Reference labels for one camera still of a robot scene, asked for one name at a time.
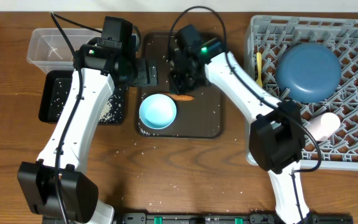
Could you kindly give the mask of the orange carrot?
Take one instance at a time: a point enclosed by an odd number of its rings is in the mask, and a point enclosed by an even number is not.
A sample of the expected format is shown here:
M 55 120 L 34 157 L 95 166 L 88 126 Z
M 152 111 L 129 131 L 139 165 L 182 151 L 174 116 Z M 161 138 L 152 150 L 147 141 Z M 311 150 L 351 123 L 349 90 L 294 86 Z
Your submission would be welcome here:
M 175 101 L 193 101 L 195 99 L 193 96 L 190 95 L 177 95 L 172 93 L 163 93 L 163 94 L 169 96 Z

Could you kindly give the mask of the light blue bowl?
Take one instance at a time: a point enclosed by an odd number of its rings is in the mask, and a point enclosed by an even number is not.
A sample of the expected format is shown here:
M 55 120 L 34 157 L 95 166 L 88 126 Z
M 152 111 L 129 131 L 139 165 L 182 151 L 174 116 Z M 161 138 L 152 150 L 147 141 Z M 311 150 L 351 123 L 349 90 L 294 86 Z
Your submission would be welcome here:
M 177 106 L 172 98 L 163 94 L 148 96 L 139 107 L 139 118 L 148 128 L 165 129 L 177 116 Z

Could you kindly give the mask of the white rice pile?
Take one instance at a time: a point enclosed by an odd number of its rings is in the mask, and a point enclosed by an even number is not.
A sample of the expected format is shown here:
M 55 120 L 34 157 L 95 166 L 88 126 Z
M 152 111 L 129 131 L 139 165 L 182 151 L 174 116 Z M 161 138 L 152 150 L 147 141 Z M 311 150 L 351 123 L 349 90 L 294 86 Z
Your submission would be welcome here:
M 108 123 L 110 120 L 112 120 L 112 103 L 111 100 L 108 100 L 105 104 L 104 108 L 102 109 L 101 115 L 99 117 L 100 123 Z

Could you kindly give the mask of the yellow plastic spoon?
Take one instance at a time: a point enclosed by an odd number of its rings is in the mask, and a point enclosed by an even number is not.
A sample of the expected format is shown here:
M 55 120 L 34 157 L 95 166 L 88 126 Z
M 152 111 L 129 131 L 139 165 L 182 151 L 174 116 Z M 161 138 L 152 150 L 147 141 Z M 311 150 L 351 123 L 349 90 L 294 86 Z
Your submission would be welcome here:
M 260 52 L 256 53 L 256 62 L 257 62 L 257 84 L 262 88 L 262 54 Z

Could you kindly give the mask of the dark blue plate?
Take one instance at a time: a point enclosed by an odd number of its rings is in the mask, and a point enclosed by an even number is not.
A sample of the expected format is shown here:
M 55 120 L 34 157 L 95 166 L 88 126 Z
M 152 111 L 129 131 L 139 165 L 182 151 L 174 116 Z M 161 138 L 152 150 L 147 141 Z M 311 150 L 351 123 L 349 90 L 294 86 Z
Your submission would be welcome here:
M 327 47 L 298 44 L 285 52 L 275 72 L 281 91 L 300 103 L 317 103 L 334 94 L 341 80 L 341 64 Z

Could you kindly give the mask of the pink plastic cup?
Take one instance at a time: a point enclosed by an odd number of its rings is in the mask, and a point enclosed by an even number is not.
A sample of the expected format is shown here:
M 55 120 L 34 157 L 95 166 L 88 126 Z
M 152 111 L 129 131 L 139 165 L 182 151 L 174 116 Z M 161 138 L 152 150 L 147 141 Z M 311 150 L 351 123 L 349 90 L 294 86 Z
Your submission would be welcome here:
M 332 136 L 341 125 L 339 117 L 334 113 L 323 113 L 313 118 L 306 129 L 316 141 L 325 141 Z

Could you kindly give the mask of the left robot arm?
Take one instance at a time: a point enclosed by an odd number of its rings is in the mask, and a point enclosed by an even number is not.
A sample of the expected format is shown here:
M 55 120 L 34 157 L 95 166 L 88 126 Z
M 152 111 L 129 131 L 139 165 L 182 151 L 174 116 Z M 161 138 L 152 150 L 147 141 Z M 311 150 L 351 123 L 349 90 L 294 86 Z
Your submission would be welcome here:
M 106 17 L 101 36 L 73 50 L 68 98 L 55 130 L 33 163 L 23 162 L 17 179 L 32 213 L 65 223 L 114 221 L 112 206 L 86 176 L 88 156 L 101 112 L 118 85 L 158 83 L 156 64 L 135 56 L 140 39 L 134 25 Z

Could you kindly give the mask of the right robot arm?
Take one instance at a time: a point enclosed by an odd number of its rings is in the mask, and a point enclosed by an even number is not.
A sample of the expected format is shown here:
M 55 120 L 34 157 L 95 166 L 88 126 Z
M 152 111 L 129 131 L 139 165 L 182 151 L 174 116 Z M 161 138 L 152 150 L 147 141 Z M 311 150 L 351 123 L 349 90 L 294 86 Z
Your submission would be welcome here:
M 226 53 L 218 38 L 205 40 L 193 25 L 175 34 L 168 47 L 170 91 L 184 95 L 201 86 L 218 87 L 244 115 L 248 152 L 267 171 L 284 223 L 306 223 L 310 213 L 300 183 L 301 151 L 305 146 L 298 106 L 270 95 Z

